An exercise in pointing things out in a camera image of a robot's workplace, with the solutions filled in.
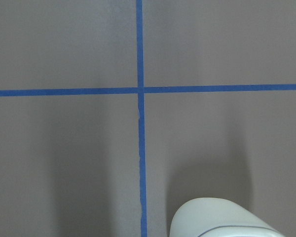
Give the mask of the cream lidded plastic container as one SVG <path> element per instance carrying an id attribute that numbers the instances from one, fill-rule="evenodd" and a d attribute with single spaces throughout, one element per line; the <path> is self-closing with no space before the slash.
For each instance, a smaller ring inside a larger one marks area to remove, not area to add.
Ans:
<path id="1" fill-rule="evenodd" d="M 226 199 L 202 197 L 184 203 L 174 214 L 171 237 L 282 237 L 263 220 Z"/>

